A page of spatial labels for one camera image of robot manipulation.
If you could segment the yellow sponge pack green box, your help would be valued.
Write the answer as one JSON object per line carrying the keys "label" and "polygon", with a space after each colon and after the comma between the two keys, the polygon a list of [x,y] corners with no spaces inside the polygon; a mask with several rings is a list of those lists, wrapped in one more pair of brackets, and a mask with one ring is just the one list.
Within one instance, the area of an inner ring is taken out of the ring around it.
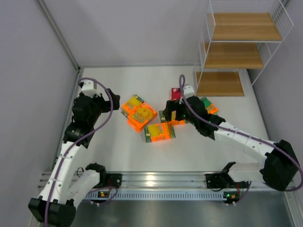
{"label": "yellow sponge pack green box", "polygon": [[146,143],[170,140],[176,137],[173,127],[167,122],[145,126],[144,134]]}

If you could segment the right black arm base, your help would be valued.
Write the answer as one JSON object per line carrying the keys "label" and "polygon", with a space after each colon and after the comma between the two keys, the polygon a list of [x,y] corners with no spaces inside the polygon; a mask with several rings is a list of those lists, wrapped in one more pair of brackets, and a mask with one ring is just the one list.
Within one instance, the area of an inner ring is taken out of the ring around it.
{"label": "right black arm base", "polygon": [[206,174],[206,185],[208,189],[237,188],[236,183],[228,174],[214,173]]}

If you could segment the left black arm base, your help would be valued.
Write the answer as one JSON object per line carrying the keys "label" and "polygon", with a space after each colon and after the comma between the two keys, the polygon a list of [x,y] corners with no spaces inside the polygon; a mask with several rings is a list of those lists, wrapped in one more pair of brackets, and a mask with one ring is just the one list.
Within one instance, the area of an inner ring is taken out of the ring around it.
{"label": "left black arm base", "polygon": [[106,175],[105,186],[113,186],[120,188],[122,184],[122,174],[109,174]]}

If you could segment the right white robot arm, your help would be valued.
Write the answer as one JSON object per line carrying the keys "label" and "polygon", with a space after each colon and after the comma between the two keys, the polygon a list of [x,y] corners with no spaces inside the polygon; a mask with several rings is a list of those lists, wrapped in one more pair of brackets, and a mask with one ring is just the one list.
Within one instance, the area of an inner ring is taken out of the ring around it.
{"label": "right white robot arm", "polygon": [[221,171],[234,182],[263,182],[277,191],[287,191],[297,172],[302,172],[292,145],[285,141],[273,142],[246,134],[224,118],[208,113],[204,102],[196,96],[186,101],[168,100],[163,110],[166,120],[172,113],[176,120],[186,120],[204,137],[226,143],[255,159],[254,163],[228,163]]}

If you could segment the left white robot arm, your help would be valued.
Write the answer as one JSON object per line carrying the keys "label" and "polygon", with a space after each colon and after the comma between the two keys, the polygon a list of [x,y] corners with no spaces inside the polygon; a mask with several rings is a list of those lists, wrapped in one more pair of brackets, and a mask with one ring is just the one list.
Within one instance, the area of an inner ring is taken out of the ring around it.
{"label": "left white robot arm", "polygon": [[97,163],[89,164],[83,175],[72,183],[76,168],[87,154],[96,132],[94,125],[98,118],[102,113],[112,114],[120,107],[120,96],[109,88],[105,92],[107,101],[96,89],[81,91],[73,101],[71,122],[64,132],[57,162],[38,198],[31,198],[28,204],[36,221],[45,226],[71,226],[79,204],[89,191],[106,185],[106,169]]}

